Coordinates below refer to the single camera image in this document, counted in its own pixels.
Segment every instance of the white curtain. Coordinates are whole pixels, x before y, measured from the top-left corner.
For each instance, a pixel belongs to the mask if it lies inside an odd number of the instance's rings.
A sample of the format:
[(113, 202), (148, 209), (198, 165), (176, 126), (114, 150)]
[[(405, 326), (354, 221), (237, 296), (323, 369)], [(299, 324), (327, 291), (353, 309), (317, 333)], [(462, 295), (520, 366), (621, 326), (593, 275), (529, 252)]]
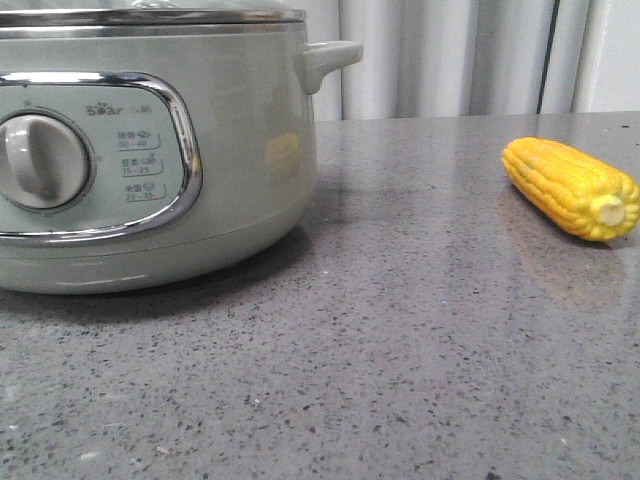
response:
[[(325, 79), (315, 99), (319, 120), (589, 110), (599, 65), (619, 48), (610, 25), (616, 12), (629, 23), (624, 41), (637, 43), (640, 32), (637, 0), (282, 3), (307, 11), (310, 42), (364, 45), (361, 63)], [(640, 63), (638, 53), (626, 54)], [(624, 99), (640, 98), (638, 75)]]

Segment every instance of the quartz countertop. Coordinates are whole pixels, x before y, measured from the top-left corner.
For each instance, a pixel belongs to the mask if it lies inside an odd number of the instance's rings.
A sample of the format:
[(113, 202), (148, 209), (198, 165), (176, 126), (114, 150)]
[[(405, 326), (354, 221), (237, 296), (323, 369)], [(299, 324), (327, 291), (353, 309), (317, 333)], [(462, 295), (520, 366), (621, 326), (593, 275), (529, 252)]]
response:
[(249, 260), (0, 292), (0, 478), (638, 478), (640, 230), (568, 236), (500, 153), (555, 138), (640, 178), (640, 113), (317, 132), (312, 205)]

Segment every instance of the control knob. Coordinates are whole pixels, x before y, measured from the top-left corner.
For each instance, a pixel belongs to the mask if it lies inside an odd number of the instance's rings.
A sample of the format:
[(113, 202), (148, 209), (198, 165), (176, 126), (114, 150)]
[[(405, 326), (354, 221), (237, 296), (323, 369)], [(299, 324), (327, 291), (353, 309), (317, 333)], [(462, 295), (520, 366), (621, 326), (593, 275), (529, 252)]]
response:
[(28, 208), (64, 205), (89, 178), (84, 143), (63, 122), (40, 114), (0, 124), (0, 194)]

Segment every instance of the yellow corn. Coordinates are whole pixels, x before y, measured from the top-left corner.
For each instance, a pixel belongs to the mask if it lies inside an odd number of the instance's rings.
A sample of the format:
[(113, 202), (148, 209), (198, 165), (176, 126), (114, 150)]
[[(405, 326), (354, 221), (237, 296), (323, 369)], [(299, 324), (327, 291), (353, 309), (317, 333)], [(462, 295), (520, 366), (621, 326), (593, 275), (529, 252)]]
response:
[(640, 188), (624, 172), (553, 140), (511, 142), (502, 164), (513, 184), (568, 233), (608, 241), (640, 217)]

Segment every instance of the chrome trim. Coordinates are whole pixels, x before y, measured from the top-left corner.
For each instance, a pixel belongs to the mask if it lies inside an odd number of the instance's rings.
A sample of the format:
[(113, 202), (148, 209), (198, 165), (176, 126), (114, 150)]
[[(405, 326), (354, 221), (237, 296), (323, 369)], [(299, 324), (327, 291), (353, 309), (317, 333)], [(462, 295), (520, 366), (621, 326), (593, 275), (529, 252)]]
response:
[(195, 203), (202, 187), (202, 165), (184, 101), (173, 87), (159, 78), (136, 72), (12, 72), (0, 73), (2, 86), (59, 85), (108, 86), (147, 90), (159, 97), (173, 121), (185, 171), (180, 191), (173, 201), (147, 217), (109, 227), (75, 231), (1, 232), (0, 244), (11, 246), (67, 246), (143, 232), (184, 215)]
[(50, 9), (0, 11), (0, 29), (134, 25), (220, 25), (304, 22), (302, 10)]
[(244, 23), (212, 25), (115, 25), (115, 26), (49, 26), (0, 27), (0, 41), (39, 38), (115, 38), (181, 35), (225, 35), (282, 33), (304, 30), (304, 23)]

